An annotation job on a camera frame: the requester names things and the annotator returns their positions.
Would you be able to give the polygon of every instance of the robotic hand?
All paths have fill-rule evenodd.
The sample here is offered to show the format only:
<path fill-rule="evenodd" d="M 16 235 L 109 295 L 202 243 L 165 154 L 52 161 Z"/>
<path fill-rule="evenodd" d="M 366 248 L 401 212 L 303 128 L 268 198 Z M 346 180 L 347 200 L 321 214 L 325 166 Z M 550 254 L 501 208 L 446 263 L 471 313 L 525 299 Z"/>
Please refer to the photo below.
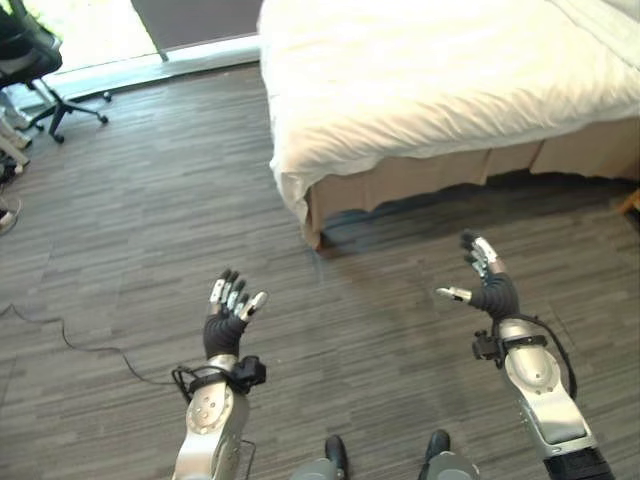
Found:
<path fill-rule="evenodd" d="M 245 281 L 238 276 L 225 270 L 213 285 L 203 330 L 206 365 L 172 372 L 189 403 L 187 434 L 172 480 L 231 480 L 236 473 L 249 415 L 246 394 L 266 380 L 266 367 L 258 357 L 238 361 L 240 338 L 267 301 L 265 292 L 242 294 Z"/>
<path fill-rule="evenodd" d="M 554 480 L 613 479 L 609 465 L 574 403 L 577 383 L 562 344 L 541 320 L 520 312 L 516 287 L 489 242 L 476 233 L 462 234 L 465 260 L 482 280 L 473 290 L 438 288 L 451 300 L 467 303 L 492 318 L 491 334 L 478 331 L 473 352 L 478 359 L 493 360 L 515 394 L 521 417 L 539 456 Z M 544 335 L 531 325 L 543 327 L 552 337 L 569 370 L 571 395 L 562 385 L 560 367 L 547 351 Z"/>

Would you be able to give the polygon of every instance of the bed frame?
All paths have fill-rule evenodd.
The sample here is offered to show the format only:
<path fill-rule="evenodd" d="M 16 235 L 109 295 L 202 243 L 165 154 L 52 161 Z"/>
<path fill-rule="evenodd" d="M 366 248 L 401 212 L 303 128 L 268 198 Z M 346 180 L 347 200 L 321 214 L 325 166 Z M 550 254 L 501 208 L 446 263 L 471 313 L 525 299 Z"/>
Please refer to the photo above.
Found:
<path fill-rule="evenodd" d="M 322 248 L 329 216 L 372 211 L 390 200 L 435 192 L 461 183 L 483 185 L 487 177 L 513 170 L 576 173 L 586 177 L 640 178 L 640 118 L 595 123 L 560 137 L 511 147 L 440 155 L 429 159 L 385 158 L 354 175 L 329 175 L 307 192 L 306 242 Z"/>

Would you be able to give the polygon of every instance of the white bedsheet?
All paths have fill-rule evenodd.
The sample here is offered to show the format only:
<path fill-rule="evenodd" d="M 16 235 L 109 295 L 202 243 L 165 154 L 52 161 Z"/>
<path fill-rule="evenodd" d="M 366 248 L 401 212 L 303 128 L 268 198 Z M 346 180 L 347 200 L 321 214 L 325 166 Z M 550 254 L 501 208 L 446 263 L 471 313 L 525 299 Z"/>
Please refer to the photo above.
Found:
<path fill-rule="evenodd" d="M 545 0 L 265 0 L 259 33 L 271 168 L 301 222 L 329 174 L 640 114 L 640 72 Z"/>

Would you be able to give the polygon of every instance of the shoe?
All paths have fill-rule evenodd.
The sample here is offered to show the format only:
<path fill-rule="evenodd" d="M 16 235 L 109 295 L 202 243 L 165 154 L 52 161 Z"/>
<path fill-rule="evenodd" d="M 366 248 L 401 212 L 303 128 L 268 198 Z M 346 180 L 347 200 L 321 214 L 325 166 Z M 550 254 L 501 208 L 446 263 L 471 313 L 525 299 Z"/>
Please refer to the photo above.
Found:
<path fill-rule="evenodd" d="M 5 115 L 9 123 L 17 130 L 26 130 L 31 126 L 31 117 L 17 108 L 13 110 L 7 109 Z"/>
<path fill-rule="evenodd" d="M 11 145 L 18 150 L 24 150 L 31 145 L 31 138 L 23 135 L 20 132 L 16 132 L 11 124 L 7 121 L 4 113 L 4 109 L 0 108 L 0 135 L 11 142 Z"/>
<path fill-rule="evenodd" d="M 431 435 L 429 440 L 429 446 L 424 454 L 424 465 L 420 471 L 418 480 L 427 480 L 427 474 L 429 473 L 429 462 L 432 458 L 437 457 L 442 452 L 451 451 L 451 437 L 445 430 L 436 430 Z"/>
<path fill-rule="evenodd" d="M 6 210 L 0 210 L 0 235 L 7 233 L 15 225 L 18 217 Z"/>
<path fill-rule="evenodd" d="M 349 458 L 344 442 L 338 435 L 332 435 L 324 443 L 324 454 L 338 470 L 342 470 L 342 480 L 349 480 Z"/>

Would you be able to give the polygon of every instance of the chair base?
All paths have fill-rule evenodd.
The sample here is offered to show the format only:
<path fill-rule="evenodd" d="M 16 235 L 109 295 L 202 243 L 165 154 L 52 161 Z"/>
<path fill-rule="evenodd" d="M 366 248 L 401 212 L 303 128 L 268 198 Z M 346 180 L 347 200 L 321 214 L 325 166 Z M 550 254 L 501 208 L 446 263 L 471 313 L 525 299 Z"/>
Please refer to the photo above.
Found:
<path fill-rule="evenodd" d="M 31 119 L 29 123 L 29 128 L 35 126 L 39 130 L 42 130 L 42 126 L 40 126 L 38 122 L 46 117 L 51 116 L 52 117 L 51 124 L 49 125 L 48 133 L 57 143 L 63 143 L 64 136 L 58 133 L 58 127 L 60 126 L 60 122 L 62 121 L 65 114 L 67 113 L 73 113 L 73 112 L 88 113 L 90 115 L 95 115 L 100 121 L 100 123 L 102 124 L 109 123 L 109 118 L 106 115 L 101 114 L 97 110 L 83 107 L 82 105 L 76 102 L 65 100 L 58 94 L 58 92 L 56 92 L 53 88 L 47 85 L 44 80 L 39 79 L 39 81 L 42 83 L 42 85 L 46 89 L 47 94 L 53 99 L 53 103 Z M 41 97 L 45 97 L 42 94 L 42 92 L 33 84 L 33 82 L 27 83 L 27 87 L 38 92 Z M 110 102 L 111 94 L 106 92 L 103 95 L 103 98 L 105 99 L 105 101 Z"/>

